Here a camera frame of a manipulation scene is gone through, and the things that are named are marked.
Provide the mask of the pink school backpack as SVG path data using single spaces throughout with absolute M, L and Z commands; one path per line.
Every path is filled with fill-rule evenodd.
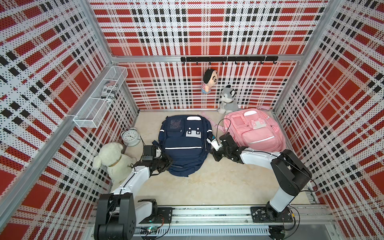
M 230 133 L 239 147 L 270 153 L 286 149 L 282 130 L 265 111 L 245 109 L 223 115 L 224 118 L 214 126 L 225 134 Z

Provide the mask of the navy blue backpack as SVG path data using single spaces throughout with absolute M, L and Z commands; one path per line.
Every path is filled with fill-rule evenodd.
M 159 147 L 173 162 L 168 172 L 177 177 L 188 177 L 198 171 L 207 158 L 213 133 L 211 122 L 200 115 L 176 115 L 162 122 L 157 141 Z

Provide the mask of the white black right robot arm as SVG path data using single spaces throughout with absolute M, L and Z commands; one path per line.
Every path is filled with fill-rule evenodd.
M 235 163 L 255 165 L 274 172 L 279 188 L 264 207 L 251 208 L 253 222 L 283 223 L 293 221 L 289 204 L 312 179 L 312 174 L 296 154 L 288 149 L 270 153 L 248 147 L 239 147 L 229 133 L 222 135 L 219 139 L 210 134 L 207 142 L 213 147 L 211 154 L 217 162 L 222 158 L 227 158 Z

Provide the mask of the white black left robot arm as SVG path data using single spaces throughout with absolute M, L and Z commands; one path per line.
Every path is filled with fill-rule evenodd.
M 94 239 L 130 240 L 142 221 L 170 223 L 171 210 L 159 211 L 155 199 L 140 200 L 136 205 L 134 196 L 150 177 L 167 171 L 172 163 L 173 159 L 158 146 L 144 146 L 141 159 L 132 165 L 132 172 L 123 183 L 112 193 L 100 196 Z

